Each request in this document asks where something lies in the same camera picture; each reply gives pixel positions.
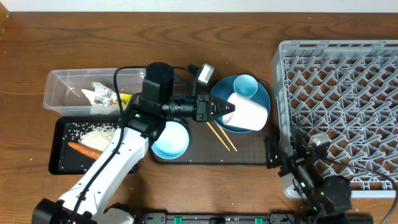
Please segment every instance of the orange carrot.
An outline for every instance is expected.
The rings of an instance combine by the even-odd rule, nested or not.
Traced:
[[[87,146],[84,146],[82,144],[75,143],[75,142],[68,142],[68,145],[72,149],[74,149],[92,159],[98,159],[102,153],[100,150],[92,149],[90,147],[87,147]]]

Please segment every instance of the white background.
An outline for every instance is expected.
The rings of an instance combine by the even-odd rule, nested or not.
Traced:
[[[398,12],[398,0],[0,0],[17,11]]]

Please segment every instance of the wooden table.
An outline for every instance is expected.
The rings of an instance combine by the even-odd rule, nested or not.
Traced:
[[[30,222],[42,198],[58,199],[81,177],[47,170],[60,117],[42,106],[51,70],[209,63],[213,78],[251,73],[272,83],[271,58],[283,40],[398,39],[397,27],[397,14],[12,12],[0,44],[0,223]],[[160,166],[148,156],[124,179],[115,202],[204,213],[303,206],[285,197],[277,170]],[[379,222],[392,200],[352,202],[351,212]]]

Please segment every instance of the wooden chopstick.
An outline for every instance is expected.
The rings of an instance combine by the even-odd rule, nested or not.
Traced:
[[[226,135],[223,127],[221,127],[218,123],[216,123],[218,128],[221,130],[221,132],[224,134],[225,138],[229,141],[229,143],[232,145],[232,147],[235,149],[235,151],[237,152],[238,150],[236,149],[235,145],[232,143],[232,141],[229,139],[228,135]]]
[[[224,140],[218,135],[218,133],[216,132],[216,130],[214,130],[214,128],[211,126],[211,124],[209,122],[206,122],[206,124],[210,127],[210,129],[214,132],[214,134],[218,137],[218,139],[221,141],[221,143],[223,143],[223,145],[225,146],[225,148],[228,149],[228,151],[230,151],[229,147],[225,144]]]

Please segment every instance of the white mug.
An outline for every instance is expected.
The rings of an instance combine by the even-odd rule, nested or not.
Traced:
[[[268,111],[254,101],[233,93],[228,102],[235,105],[235,111],[223,116],[225,125],[259,131],[266,125]]]

